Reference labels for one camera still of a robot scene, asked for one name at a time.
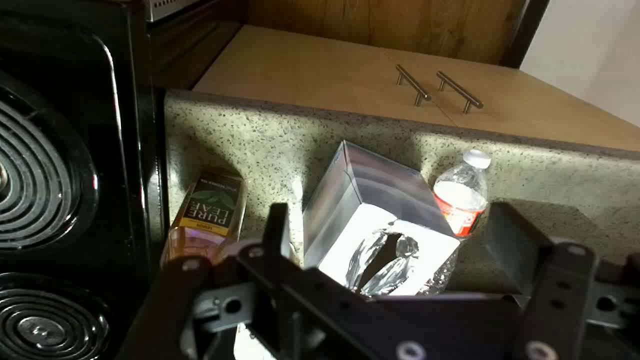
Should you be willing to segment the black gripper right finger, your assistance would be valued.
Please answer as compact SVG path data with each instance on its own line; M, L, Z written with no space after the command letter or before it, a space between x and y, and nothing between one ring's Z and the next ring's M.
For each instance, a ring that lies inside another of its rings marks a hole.
M508 293L525 307L535 292L538 270L555 244L508 201L491 205L482 240L508 281Z

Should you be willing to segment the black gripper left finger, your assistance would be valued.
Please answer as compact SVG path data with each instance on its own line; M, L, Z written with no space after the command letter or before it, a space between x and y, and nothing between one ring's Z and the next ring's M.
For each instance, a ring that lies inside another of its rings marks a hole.
M274 201L264 224L263 248L269 256L281 256L288 248L288 240L288 203Z

